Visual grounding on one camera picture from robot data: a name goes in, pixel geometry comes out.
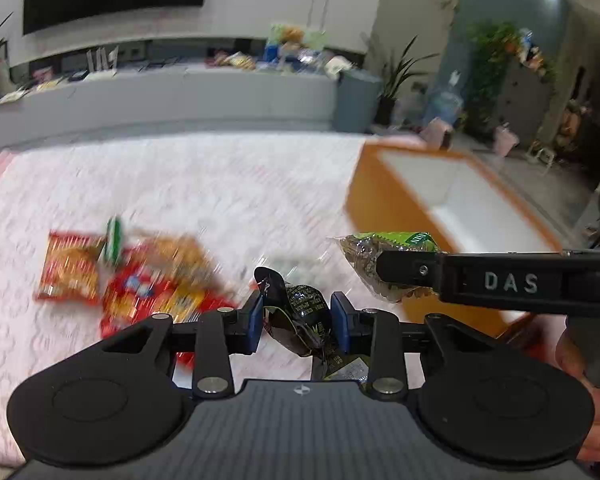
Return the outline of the large red snack bag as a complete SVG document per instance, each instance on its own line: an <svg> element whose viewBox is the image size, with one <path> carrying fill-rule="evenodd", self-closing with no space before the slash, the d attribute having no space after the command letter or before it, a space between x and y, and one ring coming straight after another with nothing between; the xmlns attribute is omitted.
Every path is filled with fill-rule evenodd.
<svg viewBox="0 0 600 480"><path fill-rule="evenodd" d="M172 280L140 263L128 263L110 278L102 296L100 336L110 337L151 315L165 313L175 324L197 322L206 312L236 309L219 292Z"/></svg>

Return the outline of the black snack pack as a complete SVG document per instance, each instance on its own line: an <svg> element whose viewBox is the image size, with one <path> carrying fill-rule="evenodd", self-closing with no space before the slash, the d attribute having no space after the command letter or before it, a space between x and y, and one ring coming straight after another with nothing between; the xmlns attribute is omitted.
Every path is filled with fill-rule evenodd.
<svg viewBox="0 0 600 480"><path fill-rule="evenodd" d="M312 380L366 382L368 359L339 349L329 306L318 289L288 285L265 266L254 270L254 280L263 299L264 328L287 350L312 359Z"/></svg>

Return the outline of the green sausage snack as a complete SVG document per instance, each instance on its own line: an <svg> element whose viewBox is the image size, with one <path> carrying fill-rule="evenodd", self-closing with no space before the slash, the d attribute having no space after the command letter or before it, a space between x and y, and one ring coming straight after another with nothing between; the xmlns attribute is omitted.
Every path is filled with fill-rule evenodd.
<svg viewBox="0 0 600 480"><path fill-rule="evenodd" d="M113 268L119 264L123 252L122 221L118 216L111 217L107 222L106 240L104 245L104 261Z"/></svg>

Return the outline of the red noodle stick snack bag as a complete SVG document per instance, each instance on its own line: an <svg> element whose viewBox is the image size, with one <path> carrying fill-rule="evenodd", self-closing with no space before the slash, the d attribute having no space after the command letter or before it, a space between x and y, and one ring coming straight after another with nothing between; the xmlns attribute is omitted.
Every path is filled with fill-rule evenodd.
<svg viewBox="0 0 600 480"><path fill-rule="evenodd" d="M36 300L98 303L98 260L105 237L50 231Z"/></svg>

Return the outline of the clear peanut bag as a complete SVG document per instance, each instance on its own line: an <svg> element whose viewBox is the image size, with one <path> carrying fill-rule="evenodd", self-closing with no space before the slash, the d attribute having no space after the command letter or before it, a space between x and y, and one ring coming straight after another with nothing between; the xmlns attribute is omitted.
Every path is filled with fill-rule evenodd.
<svg viewBox="0 0 600 480"><path fill-rule="evenodd" d="M128 261L157 271L178 285L219 290L216 266L194 236L141 236L126 251Z"/></svg>

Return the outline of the orange storage box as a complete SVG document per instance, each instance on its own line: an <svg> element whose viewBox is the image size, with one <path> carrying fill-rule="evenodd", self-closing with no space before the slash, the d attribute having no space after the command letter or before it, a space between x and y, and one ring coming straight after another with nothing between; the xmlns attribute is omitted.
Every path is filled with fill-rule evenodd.
<svg viewBox="0 0 600 480"><path fill-rule="evenodd" d="M531 207L471 154L362 147L346 206L358 232L427 232L445 252L558 252Z"/></svg>

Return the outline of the pink space heater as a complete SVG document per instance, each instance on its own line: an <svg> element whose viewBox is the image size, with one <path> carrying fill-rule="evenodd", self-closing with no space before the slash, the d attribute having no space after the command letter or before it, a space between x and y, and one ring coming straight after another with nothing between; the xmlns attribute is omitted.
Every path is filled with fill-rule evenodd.
<svg viewBox="0 0 600 480"><path fill-rule="evenodd" d="M454 128L440 117L436 117L422 129L419 136L430 150L449 151L453 134Z"/></svg>

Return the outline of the pink watering can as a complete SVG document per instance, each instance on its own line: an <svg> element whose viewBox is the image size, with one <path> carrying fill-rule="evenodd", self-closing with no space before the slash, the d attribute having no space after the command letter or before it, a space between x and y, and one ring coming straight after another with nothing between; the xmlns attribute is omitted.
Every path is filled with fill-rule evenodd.
<svg viewBox="0 0 600 480"><path fill-rule="evenodd" d="M494 129L493 151L498 157L505 158L509 152L519 143L516 133L509 129L509 123L504 122Z"/></svg>

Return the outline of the blue water jug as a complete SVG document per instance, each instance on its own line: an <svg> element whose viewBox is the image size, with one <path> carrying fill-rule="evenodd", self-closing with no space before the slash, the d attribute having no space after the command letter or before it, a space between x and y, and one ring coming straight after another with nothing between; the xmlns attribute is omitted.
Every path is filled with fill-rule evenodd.
<svg viewBox="0 0 600 480"><path fill-rule="evenodd" d="M422 118L422 125L424 127L428 126L434 119L441 119L442 122L454 126L464 105L464 101L457 91L459 81L460 72L454 70L450 75L449 81L431 93L428 104L425 107L424 117Z"/></svg>

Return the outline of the grey trash bin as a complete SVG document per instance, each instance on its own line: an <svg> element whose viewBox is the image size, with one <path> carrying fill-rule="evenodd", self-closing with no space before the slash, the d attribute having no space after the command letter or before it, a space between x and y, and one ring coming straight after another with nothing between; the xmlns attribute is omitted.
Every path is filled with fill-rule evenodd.
<svg viewBox="0 0 600 480"><path fill-rule="evenodd" d="M337 82L332 128L337 132L366 133L375 118L382 80L366 70L345 70Z"/></svg>

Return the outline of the grey drawer cabinet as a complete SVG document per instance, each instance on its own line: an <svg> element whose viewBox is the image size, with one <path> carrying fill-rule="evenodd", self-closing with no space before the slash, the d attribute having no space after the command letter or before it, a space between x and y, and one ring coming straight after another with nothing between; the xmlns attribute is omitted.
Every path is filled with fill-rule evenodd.
<svg viewBox="0 0 600 480"><path fill-rule="evenodd" d="M493 125L507 124L521 142L531 141L541 127L552 90L549 82L543 82L537 72L514 58L494 105Z"/></svg>

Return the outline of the potted plant by bin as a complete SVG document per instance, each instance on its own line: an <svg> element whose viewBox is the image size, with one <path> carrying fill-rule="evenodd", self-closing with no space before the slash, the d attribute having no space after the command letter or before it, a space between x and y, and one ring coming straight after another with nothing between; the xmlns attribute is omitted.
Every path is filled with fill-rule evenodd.
<svg viewBox="0 0 600 480"><path fill-rule="evenodd" d="M371 34L366 39L367 54L378 64L379 77L382 80L374 119L374 123L378 126L387 127L391 124L392 113L398 102L401 87L411 78L428 75L426 70L418 70L416 66L439 56L438 52L412 55L411 50L417 38L418 36L414 36L399 55L396 55L393 50L385 51L381 47L379 37L375 34Z"/></svg>

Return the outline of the climbing ivy plant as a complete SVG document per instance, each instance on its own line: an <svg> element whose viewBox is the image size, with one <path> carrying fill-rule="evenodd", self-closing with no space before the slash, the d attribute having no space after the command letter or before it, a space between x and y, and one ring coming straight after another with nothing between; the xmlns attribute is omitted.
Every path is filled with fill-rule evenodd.
<svg viewBox="0 0 600 480"><path fill-rule="evenodd" d="M521 33L513 22L483 21L471 29L469 39L471 64L465 84L465 131L483 136L509 63L520 49Z"/></svg>

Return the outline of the teddy bear gift box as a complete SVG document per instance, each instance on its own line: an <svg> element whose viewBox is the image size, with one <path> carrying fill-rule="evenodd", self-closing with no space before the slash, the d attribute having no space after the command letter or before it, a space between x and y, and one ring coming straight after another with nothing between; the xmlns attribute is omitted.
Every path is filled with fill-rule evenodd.
<svg viewBox="0 0 600 480"><path fill-rule="evenodd" d="M326 44L326 32L310 26L273 23L265 41L265 49L310 50L320 52Z"/></svg>

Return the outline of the grey curved tv console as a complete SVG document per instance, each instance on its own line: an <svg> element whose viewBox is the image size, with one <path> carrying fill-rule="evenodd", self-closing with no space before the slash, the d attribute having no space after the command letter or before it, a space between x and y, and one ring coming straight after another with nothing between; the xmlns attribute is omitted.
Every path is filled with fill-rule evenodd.
<svg viewBox="0 0 600 480"><path fill-rule="evenodd" d="M0 103L0 151L75 136L327 131L336 95L336 81L321 74L202 63L118 70Z"/></svg>

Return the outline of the white wifi router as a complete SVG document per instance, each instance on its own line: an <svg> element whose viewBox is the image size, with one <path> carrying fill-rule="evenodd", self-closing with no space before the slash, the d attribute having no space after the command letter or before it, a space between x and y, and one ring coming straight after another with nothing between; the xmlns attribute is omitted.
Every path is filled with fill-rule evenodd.
<svg viewBox="0 0 600 480"><path fill-rule="evenodd" d="M118 72L119 47L108 51L105 47L86 52L86 79L109 79Z"/></svg>

